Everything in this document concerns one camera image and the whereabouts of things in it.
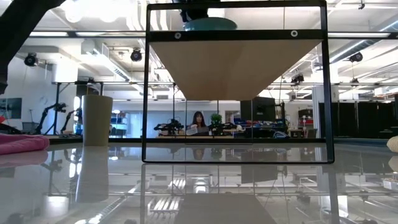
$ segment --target ceiling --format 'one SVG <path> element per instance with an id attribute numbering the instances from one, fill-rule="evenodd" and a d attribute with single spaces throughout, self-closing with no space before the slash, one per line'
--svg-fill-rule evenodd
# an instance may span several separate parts
<path id="1" fill-rule="evenodd" d="M 80 0 L 90 3 L 92 0 Z M 146 4 L 156 2 L 169 2 L 150 0 L 147 2 L 136 0 L 109 0 L 97 4 L 87 4 L 89 10 L 81 11 L 84 7 L 75 6 L 68 0 L 61 7 L 47 12 L 39 22 L 36 30 L 143 30 L 145 24 L 144 12 Z M 366 0 L 364 9 L 359 10 L 360 0 L 327 0 L 328 2 L 328 28 L 330 32 L 336 31 L 379 31 L 382 28 L 398 21 L 398 2 L 395 0 Z M 0 14 L 7 8 L 10 0 L 0 0 Z M 319 11 L 311 8 L 265 8 L 265 9 L 221 9 L 211 10 L 211 15 L 223 16 L 233 20 L 238 29 L 317 29 L 319 23 Z M 181 30 L 182 22 L 178 11 L 153 12 L 151 21 L 152 29 Z M 82 52 L 81 43 L 84 39 L 28 39 L 25 45 L 29 46 L 55 46 L 79 60 L 84 65 L 84 71 L 80 76 L 92 76 L 96 80 L 114 81 L 116 75 L 103 64 L 90 60 L 90 57 Z M 101 48 L 105 45 L 109 48 L 109 57 L 132 78 L 132 81 L 143 80 L 144 61 L 132 62 L 130 55 L 133 49 L 144 51 L 144 40 L 138 38 L 95 38 L 95 45 Z M 330 56 L 344 51 L 357 43 L 357 40 L 330 40 Z M 361 82 L 394 81 L 398 74 L 397 62 L 398 40 L 382 40 L 369 46 L 361 53 L 364 59 L 359 63 L 339 61 L 334 64 L 338 69 L 340 82 L 349 82 L 353 77 L 364 77 Z M 305 82 L 312 80 L 314 62 L 321 62 L 321 47 L 313 49 L 303 59 L 298 61 L 290 70 L 283 74 L 286 82 L 290 82 L 292 76 L 301 73 Z M 151 52 L 151 69 L 162 68 L 160 60 L 155 52 Z M 151 72 L 152 81 L 169 81 L 170 76 L 154 75 Z"/>

